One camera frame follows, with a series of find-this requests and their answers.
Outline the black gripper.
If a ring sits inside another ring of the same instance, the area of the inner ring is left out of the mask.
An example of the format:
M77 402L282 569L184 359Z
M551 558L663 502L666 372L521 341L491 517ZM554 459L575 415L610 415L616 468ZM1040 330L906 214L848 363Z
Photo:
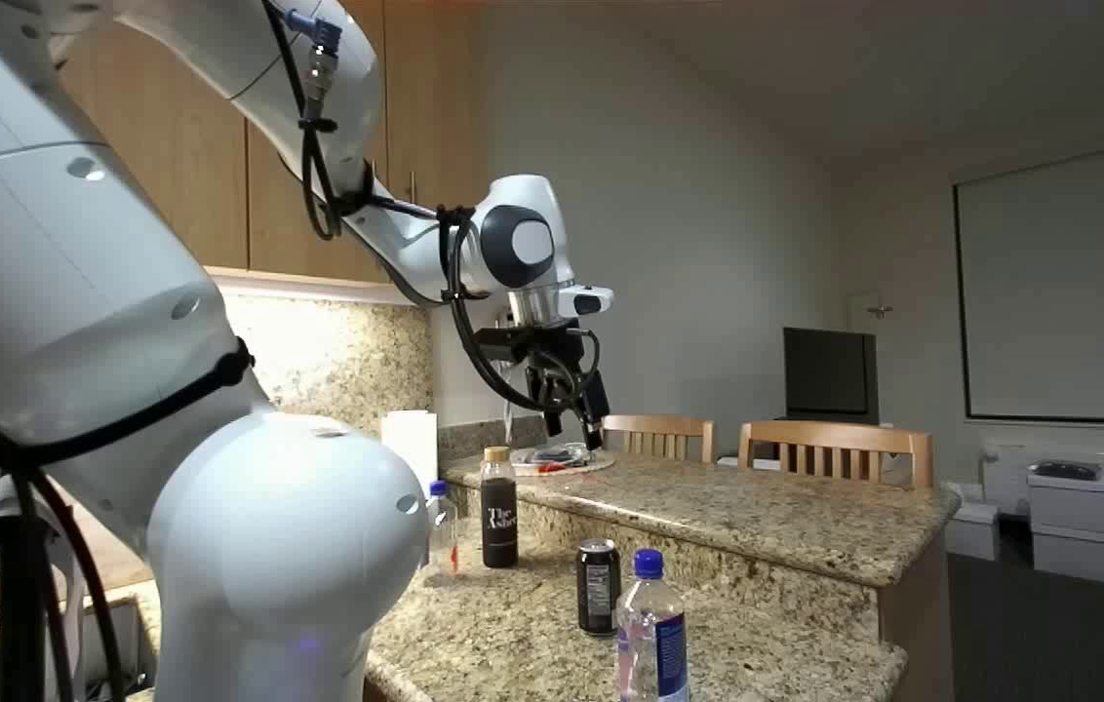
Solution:
M530 374L530 396L542 411L547 433L562 433L562 419L575 415L580 421L585 450L604 445L604 419L610 419L610 394L602 367L602 341L578 325L564 326L481 326L477 330L481 350L491 363L528 367Z

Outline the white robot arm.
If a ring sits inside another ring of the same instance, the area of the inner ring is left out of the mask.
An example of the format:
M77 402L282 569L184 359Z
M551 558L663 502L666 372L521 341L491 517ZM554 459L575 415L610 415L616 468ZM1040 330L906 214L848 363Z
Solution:
M610 295L547 178L465 214L376 178L380 60L342 0L0 0L0 508L52 476L152 567L155 702L363 702L372 630L429 550L420 489L256 387L218 285L57 81L100 22L184 60L415 295L507 295L542 411L585 411L578 335Z

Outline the small clear bottle behind arm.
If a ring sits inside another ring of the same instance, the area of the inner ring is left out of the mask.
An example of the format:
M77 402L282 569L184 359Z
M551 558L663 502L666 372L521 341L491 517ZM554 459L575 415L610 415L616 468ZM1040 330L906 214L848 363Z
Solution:
M438 575L455 575L461 569L461 512L448 495L448 478L429 485L429 567Z

